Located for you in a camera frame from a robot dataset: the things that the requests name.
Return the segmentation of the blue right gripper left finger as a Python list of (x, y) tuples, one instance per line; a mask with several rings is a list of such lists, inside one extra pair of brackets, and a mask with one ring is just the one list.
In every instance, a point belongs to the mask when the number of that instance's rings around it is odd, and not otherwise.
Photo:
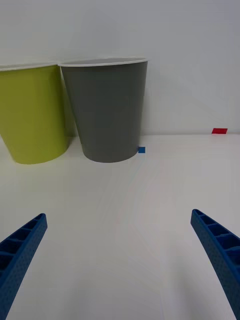
[(41, 213), (0, 243), (0, 319), (7, 318), (47, 228)]

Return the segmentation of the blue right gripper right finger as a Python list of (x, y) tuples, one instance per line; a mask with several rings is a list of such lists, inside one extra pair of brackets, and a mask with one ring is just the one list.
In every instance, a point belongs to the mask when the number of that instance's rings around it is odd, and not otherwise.
[(198, 209), (190, 224), (199, 238), (234, 313), (240, 319), (240, 238)]

